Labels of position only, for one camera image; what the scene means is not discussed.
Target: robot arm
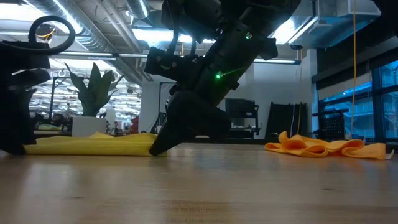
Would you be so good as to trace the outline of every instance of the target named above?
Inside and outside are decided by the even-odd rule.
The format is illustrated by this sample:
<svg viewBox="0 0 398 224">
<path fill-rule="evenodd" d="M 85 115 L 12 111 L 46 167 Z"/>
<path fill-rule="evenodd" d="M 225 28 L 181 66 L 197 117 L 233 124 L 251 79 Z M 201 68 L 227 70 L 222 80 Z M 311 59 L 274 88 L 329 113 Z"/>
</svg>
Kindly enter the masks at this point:
<svg viewBox="0 0 398 224">
<path fill-rule="evenodd" d="M 162 22 L 174 30 L 168 51 L 151 48 L 145 71 L 176 81 L 167 120 L 150 149 L 157 156 L 197 135 L 213 139 L 228 135 L 231 122 L 216 106 L 259 55 L 277 57 L 275 39 L 267 36 L 283 24 L 300 0 L 226 1 L 166 0 Z M 204 57 L 173 55 L 180 32 L 194 41 L 216 42 Z"/>
</svg>

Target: yellow cloth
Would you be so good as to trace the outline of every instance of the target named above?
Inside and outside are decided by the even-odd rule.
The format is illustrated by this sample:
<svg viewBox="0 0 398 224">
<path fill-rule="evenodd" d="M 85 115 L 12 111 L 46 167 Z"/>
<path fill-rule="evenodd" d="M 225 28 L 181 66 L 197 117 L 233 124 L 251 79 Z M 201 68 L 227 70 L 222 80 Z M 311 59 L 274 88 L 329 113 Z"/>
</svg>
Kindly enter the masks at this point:
<svg viewBox="0 0 398 224">
<path fill-rule="evenodd" d="M 36 145 L 24 146 L 29 155 L 150 156 L 155 134 L 113 137 L 96 133 L 87 138 L 55 136 L 40 138 Z"/>
<path fill-rule="evenodd" d="M 287 132 L 279 135 L 280 143 L 268 143 L 268 151 L 291 154 L 302 157 L 346 156 L 361 159 L 385 159 L 386 145 L 372 144 L 365 146 L 362 140 L 326 142 L 295 135 L 289 139 Z"/>
</svg>

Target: white planter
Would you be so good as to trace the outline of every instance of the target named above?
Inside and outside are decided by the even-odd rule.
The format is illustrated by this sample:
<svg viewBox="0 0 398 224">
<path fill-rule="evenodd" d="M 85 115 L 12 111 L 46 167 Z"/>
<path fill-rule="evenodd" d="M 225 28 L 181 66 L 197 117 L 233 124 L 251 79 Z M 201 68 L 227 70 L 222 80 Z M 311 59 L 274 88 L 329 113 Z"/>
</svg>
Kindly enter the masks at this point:
<svg viewBox="0 0 398 224">
<path fill-rule="evenodd" d="M 95 132 L 105 133 L 106 119 L 94 117 L 74 117 L 72 136 L 73 137 L 88 137 Z"/>
</svg>

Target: orange cloth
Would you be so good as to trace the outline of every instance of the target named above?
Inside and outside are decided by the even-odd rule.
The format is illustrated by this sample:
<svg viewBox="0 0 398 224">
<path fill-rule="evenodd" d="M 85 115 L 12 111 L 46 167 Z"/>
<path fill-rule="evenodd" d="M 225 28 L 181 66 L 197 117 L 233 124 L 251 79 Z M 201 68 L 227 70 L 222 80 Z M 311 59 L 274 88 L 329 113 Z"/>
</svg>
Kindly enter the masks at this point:
<svg viewBox="0 0 398 224">
<path fill-rule="evenodd" d="M 346 156 L 361 159 L 385 159 L 386 145 L 372 144 L 365 146 L 362 140 L 326 142 L 295 135 L 289 139 L 287 132 L 279 135 L 280 143 L 268 143 L 268 151 L 291 154 L 302 157 Z"/>
</svg>

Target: table surface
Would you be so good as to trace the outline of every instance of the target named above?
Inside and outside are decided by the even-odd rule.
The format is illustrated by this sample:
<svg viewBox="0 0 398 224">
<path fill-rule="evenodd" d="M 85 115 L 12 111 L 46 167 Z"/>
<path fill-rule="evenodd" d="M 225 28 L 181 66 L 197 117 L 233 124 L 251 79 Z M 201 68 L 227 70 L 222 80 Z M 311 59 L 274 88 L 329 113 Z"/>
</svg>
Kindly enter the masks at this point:
<svg viewBox="0 0 398 224">
<path fill-rule="evenodd" d="M 0 152 L 0 223 L 397 223 L 398 161 L 183 144 L 168 157 Z"/>
</svg>

